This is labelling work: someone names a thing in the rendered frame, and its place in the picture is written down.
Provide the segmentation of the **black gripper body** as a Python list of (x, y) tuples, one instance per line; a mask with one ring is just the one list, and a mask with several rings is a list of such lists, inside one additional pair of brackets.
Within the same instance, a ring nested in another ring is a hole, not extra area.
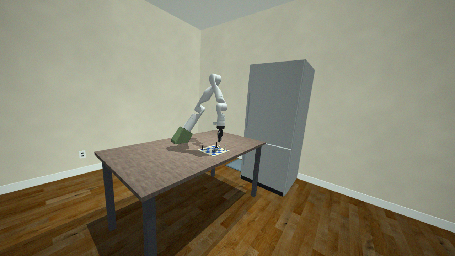
[(221, 134), (221, 131), (222, 131), (223, 129), (225, 129), (225, 126), (217, 126), (216, 128), (218, 129), (218, 131), (220, 131), (220, 134)]

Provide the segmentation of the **blue and cream chessboard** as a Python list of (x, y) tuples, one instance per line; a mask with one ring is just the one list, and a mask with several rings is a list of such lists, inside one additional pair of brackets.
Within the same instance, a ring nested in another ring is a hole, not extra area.
[[(213, 151), (213, 147), (214, 147), (214, 151)], [(203, 150), (202, 149), (198, 149), (198, 151), (203, 152), (203, 153), (205, 153), (207, 155), (211, 155), (213, 157), (217, 156), (217, 155), (221, 155), (221, 154), (226, 153), (226, 152), (229, 152), (229, 150), (223, 151), (224, 150), (223, 148), (220, 148), (221, 150), (218, 151), (219, 147), (217, 147), (217, 148), (215, 148), (215, 147), (216, 146), (213, 145), (213, 146), (210, 146), (210, 147), (205, 147), (205, 148), (203, 148)]]

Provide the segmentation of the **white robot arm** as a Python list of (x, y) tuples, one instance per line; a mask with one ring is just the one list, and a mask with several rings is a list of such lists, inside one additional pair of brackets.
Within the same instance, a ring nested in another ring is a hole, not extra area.
[(209, 81), (211, 83), (211, 86), (203, 92), (198, 104), (196, 105), (196, 107), (194, 109), (199, 114), (193, 113), (191, 115), (191, 117), (189, 118), (189, 120), (186, 121), (186, 123), (183, 126), (183, 128), (185, 128), (189, 132), (191, 132), (195, 123), (198, 121), (200, 116), (205, 111), (205, 108), (203, 106), (201, 106), (200, 104), (208, 101), (211, 98), (213, 93), (215, 93), (215, 98), (216, 98), (216, 101), (218, 102), (218, 104), (216, 105), (216, 111), (217, 111), (218, 118), (217, 118), (217, 122), (214, 122), (213, 125), (225, 126), (225, 115), (223, 113), (221, 113), (221, 111), (226, 111), (228, 107), (226, 105), (225, 100), (223, 99), (221, 90), (218, 88), (218, 85), (221, 82), (221, 76), (217, 75), (217, 74), (211, 74), (209, 76)]

